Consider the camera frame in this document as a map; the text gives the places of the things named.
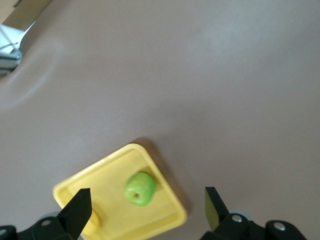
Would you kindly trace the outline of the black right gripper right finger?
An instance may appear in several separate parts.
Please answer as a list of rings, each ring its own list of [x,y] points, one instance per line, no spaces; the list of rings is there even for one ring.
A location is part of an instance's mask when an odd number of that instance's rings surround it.
[[[204,192],[205,215],[210,226],[203,240],[305,240],[293,224],[270,220],[264,227],[241,213],[231,213],[215,187]]]

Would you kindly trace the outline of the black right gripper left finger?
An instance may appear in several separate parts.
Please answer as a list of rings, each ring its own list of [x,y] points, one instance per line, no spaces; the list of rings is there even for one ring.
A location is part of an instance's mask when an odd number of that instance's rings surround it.
[[[91,190],[82,188],[56,216],[44,217],[21,232],[17,232],[13,225],[2,225],[0,238],[2,240],[76,240],[91,215]]]

